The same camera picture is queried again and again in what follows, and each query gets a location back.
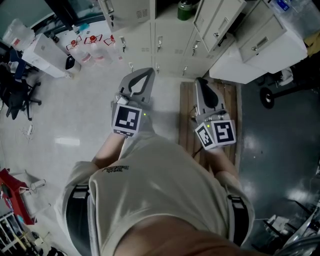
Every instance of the person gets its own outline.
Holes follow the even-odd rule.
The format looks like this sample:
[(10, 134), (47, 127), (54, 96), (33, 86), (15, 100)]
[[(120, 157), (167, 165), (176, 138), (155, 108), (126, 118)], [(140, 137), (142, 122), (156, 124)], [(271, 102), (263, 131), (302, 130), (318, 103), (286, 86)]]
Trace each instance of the person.
[(235, 166), (221, 148), (206, 157), (214, 175), (153, 132), (111, 133), (91, 162), (75, 164), (55, 205), (59, 224), (81, 255), (261, 255), (230, 239), (229, 195), (247, 212), (239, 245), (254, 220)]

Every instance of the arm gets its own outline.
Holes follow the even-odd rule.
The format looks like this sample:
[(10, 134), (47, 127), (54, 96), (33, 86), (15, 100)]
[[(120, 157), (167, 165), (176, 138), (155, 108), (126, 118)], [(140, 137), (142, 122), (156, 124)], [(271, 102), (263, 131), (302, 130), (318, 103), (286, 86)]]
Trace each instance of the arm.
[(207, 150), (205, 154), (214, 175), (225, 171), (232, 174), (237, 180), (239, 180), (239, 175), (235, 166), (230, 162), (221, 148)]
[(92, 162), (98, 166), (99, 169), (108, 167), (116, 162), (119, 159), (125, 138), (123, 135), (111, 133), (92, 159)]

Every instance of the shelf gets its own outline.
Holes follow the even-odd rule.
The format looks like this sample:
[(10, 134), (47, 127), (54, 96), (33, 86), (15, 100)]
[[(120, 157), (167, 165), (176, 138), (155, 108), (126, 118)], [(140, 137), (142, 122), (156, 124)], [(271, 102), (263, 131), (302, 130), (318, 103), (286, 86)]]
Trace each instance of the shelf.
[(175, 22), (175, 23), (190, 23), (192, 24), (195, 18), (196, 10), (193, 10), (192, 16), (188, 20), (180, 20), (178, 19), (178, 4), (173, 3), (170, 4), (165, 9), (161, 10), (159, 13), (156, 13), (155, 20), (158, 22)]

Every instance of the caster wheel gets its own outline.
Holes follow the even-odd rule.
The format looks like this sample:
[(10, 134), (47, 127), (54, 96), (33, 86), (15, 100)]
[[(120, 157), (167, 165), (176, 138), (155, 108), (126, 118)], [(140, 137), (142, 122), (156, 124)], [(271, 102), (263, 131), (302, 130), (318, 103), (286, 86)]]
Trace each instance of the caster wheel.
[(273, 93), (268, 88), (261, 88), (260, 90), (260, 100), (262, 105), (266, 109), (272, 109), (275, 105), (275, 99)]

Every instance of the wooden board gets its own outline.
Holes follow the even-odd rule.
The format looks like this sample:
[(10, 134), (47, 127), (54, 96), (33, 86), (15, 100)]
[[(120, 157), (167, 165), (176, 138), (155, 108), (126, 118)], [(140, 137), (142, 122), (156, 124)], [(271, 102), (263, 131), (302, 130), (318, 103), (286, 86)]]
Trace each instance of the wooden board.
[[(224, 107), (228, 111), (230, 118), (234, 120), (235, 130), (237, 131), (238, 110), (236, 87), (221, 82), (216, 82), (213, 86), (221, 92), (225, 102)], [(190, 155), (198, 151), (201, 147), (201, 142), (194, 132), (195, 126), (190, 119), (190, 115), (192, 115), (195, 105), (194, 90), (194, 82), (182, 82), (180, 85), (179, 145), (181, 145)], [(230, 161), (235, 164), (236, 144), (225, 146), (223, 150)], [(205, 169), (209, 169), (206, 160), (206, 152), (204, 150), (201, 150), (195, 155), (194, 160)]]

